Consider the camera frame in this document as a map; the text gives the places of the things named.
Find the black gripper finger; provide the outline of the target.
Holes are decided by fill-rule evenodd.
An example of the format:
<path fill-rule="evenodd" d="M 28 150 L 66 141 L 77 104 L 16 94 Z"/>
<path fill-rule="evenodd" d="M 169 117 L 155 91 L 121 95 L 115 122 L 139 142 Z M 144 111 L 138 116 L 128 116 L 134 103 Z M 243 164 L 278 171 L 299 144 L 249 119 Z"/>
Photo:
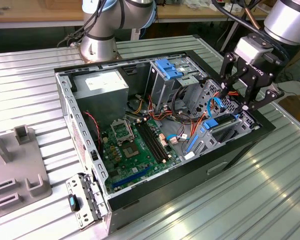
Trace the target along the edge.
<path fill-rule="evenodd" d="M 282 97 L 284 93 L 273 84 L 270 85 L 265 91 L 264 98 L 262 100 L 256 100 L 261 87 L 256 87 L 256 83 L 247 84 L 245 96 L 239 105 L 240 111 L 255 111 L 259 108 L 273 102 L 274 100 Z"/>
<path fill-rule="evenodd" d="M 234 52 L 226 53 L 219 73 L 222 88 L 219 98 L 223 99 L 232 89 L 233 84 L 245 73 L 245 61 Z"/>

